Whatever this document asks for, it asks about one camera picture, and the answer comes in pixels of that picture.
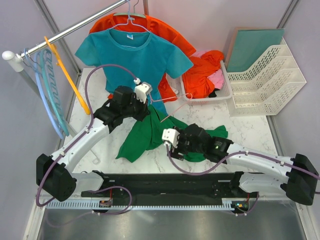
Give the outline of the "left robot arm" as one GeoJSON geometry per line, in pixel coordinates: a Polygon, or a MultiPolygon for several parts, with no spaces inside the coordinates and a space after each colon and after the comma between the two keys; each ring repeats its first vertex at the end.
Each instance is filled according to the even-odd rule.
{"type": "Polygon", "coordinates": [[[98,108],[90,122],[66,145],[50,156],[41,154],[36,160],[38,191],[46,191],[54,199],[63,202],[74,193],[93,191],[99,197],[106,196],[110,185],[97,171],[74,173],[80,160],[100,140],[108,136],[126,118],[142,121],[148,111],[148,95],[152,87],[143,82],[134,89],[116,88],[113,97],[98,108]]]}

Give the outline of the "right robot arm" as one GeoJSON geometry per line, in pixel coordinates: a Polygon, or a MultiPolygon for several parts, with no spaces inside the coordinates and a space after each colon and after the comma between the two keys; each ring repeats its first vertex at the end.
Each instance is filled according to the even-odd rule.
{"type": "Polygon", "coordinates": [[[317,194],[320,175],[303,154],[288,157],[261,153],[230,139],[210,136],[195,123],[185,129],[165,129],[162,141],[170,161],[182,161],[185,155],[196,153],[213,162],[215,165],[204,171],[205,174],[221,164],[253,170],[253,173],[239,171],[233,174],[229,191],[235,197],[256,192],[284,194],[296,203],[311,206],[317,194]]]}

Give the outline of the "green t-shirt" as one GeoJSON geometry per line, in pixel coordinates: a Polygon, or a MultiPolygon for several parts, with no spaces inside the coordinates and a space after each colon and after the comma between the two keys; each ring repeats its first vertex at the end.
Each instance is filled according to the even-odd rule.
{"type": "Polygon", "coordinates": [[[178,127],[185,129],[188,125],[173,116],[165,118],[166,115],[155,109],[152,105],[148,106],[149,115],[143,121],[137,121],[123,144],[119,148],[117,159],[124,158],[133,163],[142,156],[145,151],[158,148],[163,144],[162,134],[165,129],[178,127]]]}

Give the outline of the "pink wire hanger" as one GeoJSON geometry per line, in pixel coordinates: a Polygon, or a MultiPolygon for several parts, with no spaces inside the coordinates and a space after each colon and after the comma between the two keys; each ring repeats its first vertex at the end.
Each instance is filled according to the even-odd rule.
{"type": "Polygon", "coordinates": [[[149,99],[151,100],[151,104],[148,106],[150,115],[147,116],[147,120],[151,124],[177,126],[180,123],[184,125],[191,123],[194,111],[192,107],[187,106],[182,97],[168,102],[149,99]]]}

